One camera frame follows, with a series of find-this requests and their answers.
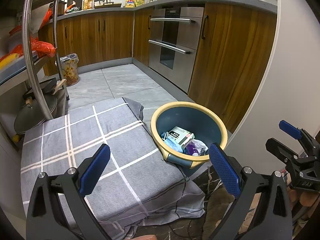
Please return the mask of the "white paper towel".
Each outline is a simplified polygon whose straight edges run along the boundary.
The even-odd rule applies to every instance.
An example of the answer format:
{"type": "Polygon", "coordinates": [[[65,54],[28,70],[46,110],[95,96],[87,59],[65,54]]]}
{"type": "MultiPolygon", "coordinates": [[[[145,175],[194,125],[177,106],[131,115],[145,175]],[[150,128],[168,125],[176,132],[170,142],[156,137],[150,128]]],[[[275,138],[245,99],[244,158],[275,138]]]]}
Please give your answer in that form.
{"type": "Polygon", "coordinates": [[[204,142],[197,139],[193,139],[191,142],[194,144],[199,155],[205,155],[208,150],[208,146],[204,142]]]}

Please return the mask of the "floral trash bin with liner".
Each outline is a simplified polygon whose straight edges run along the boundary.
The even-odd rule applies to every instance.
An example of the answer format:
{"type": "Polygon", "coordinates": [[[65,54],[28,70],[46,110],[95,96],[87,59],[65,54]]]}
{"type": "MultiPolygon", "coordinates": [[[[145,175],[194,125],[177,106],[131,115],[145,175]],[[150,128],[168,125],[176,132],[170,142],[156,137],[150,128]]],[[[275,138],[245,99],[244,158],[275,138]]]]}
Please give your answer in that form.
{"type": "Polygon", "coordinates": [[[66,79],[66,85],[72,86],[78,83],[78,62],[79,58],[76,53],[69,54],[60,58],[63,78],[66,79]]]}

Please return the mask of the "blue bin with yellow rim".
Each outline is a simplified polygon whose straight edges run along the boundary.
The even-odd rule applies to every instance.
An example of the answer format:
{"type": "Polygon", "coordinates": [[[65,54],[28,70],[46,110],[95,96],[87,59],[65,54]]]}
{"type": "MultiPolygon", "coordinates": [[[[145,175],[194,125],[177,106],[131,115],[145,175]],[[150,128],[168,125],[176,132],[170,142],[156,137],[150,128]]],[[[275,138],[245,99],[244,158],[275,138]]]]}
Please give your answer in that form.
{"type": "Polygon", "coordinates": [[[165,161],[195,168],[209,161],[208,148],[227,145],[227,129],[211,110],[176,101],[159,107],[151,118],[151,135],[165,161]]]}

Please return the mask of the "grey checked cloth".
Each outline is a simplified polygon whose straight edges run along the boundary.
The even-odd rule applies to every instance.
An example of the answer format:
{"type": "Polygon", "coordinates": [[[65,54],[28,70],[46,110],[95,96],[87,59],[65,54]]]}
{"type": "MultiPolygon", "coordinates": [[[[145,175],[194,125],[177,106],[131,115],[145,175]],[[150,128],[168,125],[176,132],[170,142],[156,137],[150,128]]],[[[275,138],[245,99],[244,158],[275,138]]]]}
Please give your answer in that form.
{"type": "Polygon", "coordinates": [[[142,114],[130,99],[104,100],[26,132],[27,239],[125,239],[204,215],[204,192],[163,159],[142,114]]]}

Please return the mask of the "purple small wrapper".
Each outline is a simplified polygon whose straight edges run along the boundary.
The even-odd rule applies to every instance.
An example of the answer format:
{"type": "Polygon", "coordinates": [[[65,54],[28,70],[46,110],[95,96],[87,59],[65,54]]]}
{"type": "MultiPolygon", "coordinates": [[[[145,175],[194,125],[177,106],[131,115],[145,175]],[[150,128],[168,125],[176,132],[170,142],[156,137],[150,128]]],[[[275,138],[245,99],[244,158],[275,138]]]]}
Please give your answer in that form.
{"type": "Polygon", "coordinates": [[[191,155],[197,157],[201,153],[201,148],[195,144],[195,142],[191,141],[186,147],[185,152],[187,155],[191,155]]]}

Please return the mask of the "stainless steel oven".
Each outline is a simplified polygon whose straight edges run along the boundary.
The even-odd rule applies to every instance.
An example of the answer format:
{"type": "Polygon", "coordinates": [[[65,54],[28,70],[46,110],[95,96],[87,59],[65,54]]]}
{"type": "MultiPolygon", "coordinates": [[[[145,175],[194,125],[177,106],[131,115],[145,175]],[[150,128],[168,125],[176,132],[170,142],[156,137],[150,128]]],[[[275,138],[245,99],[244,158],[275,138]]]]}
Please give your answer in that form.
{"type": "Polygon", "coordinates": [[[188,92],[200,39],[204,7],[153,11],[149,23],[149,67],[188,92]]]}

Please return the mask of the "wooden kitchen cabinets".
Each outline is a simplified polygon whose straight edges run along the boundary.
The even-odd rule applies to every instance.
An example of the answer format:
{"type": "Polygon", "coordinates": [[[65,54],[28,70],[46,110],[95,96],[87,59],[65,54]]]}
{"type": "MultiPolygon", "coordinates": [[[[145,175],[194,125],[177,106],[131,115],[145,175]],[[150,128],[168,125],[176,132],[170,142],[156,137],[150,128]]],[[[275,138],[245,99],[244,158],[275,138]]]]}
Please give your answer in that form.
{"type": "Polygon", "coordinates": [[[230,132],[245,116],[266,71],[276,32],[274,13],[231,3],[87,12],[48,23],[40,40],[57,42],[92,71],[125,63],[150,68],[230,132]]]}

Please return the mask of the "yellow snack packet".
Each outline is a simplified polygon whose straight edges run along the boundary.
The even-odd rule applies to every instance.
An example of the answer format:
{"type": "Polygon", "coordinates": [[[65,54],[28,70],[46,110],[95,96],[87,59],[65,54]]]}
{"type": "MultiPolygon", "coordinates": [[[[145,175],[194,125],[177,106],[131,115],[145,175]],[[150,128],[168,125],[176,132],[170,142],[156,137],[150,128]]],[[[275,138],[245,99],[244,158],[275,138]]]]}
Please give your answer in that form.
{"type": "Polygon", "coordinates": [[[125,0],[125,8],[135,8],[135,0],[125,0]]]}

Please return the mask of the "white green carton box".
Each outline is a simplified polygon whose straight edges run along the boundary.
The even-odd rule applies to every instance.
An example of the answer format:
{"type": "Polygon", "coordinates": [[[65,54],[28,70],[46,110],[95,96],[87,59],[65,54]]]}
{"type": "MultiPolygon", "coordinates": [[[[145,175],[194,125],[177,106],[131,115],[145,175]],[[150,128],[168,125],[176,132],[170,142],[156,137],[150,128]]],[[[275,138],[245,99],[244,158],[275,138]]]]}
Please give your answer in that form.
{"type": "Polygon", "coordinates": [[[185,148],[195,138],[194,133],[178,126],[172,128],[169,131],[169,135],[175,139],[175,141],[181,146],[181,148],[185,148]]]}

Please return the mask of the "dark pan lid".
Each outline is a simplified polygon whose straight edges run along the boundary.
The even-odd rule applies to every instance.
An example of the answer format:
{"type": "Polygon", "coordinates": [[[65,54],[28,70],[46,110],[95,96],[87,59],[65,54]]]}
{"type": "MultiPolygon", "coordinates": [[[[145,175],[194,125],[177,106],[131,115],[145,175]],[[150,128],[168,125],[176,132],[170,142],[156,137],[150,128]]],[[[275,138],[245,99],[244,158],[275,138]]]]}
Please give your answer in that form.
{"type": "MultiPolygon", "coordinates": [[[[46,94],[44,96],[49,110],[53,117],[57,113],[57,98],[53,95],[46,94]]],[[[14,122],[14,130],[17,134],[25,134],[29,129],[36,127],[46,121],[42,109],[37,100],[33,100],[32,104],[23,106],[16,116],[14,122]]]]}

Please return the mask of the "steel shelving rack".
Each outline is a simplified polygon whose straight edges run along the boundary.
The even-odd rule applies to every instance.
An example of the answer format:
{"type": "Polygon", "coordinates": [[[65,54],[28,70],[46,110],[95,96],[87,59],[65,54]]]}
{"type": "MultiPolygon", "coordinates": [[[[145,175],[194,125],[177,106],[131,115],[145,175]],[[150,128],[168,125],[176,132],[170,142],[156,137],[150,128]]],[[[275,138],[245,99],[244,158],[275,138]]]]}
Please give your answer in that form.
{"type": "Polygon", "coordinates": [[[4,15],[8,10],[22,12],[22,43],[27,45],[25,50],[26,58],[20,57],[1,70],[1,73],[3,73],[8,69],[11,70],[21,66],[13,76],[1,79],[1,95],[28,79],[31,79],[31,85],[35,86],[35,82],[38,80],[36,74],[48,61],[49,57],[45,56],[44,59],[38,58],[36,61],[34,60],[34,52],[31,51],[31,43],[28,42],[30,35],[27,34],[30,27],[31,11],[55,1],[57,0],[1,0],[1,5],[3,5],[1,15],[4,15]]]}

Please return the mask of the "red plastic bag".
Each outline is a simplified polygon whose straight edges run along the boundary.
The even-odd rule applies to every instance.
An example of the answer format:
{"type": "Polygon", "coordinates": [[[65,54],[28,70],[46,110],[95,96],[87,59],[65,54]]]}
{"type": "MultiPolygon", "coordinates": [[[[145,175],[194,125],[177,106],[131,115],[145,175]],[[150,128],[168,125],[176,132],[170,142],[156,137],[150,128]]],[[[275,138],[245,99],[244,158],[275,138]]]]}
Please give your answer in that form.
{"type": "MultiPolygon", "coordinates": [[[[44,41],[39,41],[38,38],[31,38],[31,50],[36,51],[39,57],[47,55],[48,57],[54,57],[56,53],[55,47],[49,43],[44,41]]],[[[15,48],[13,48],[9,54],[19,54],[23,55],[23,45],[18,44],[15,48]]]]}

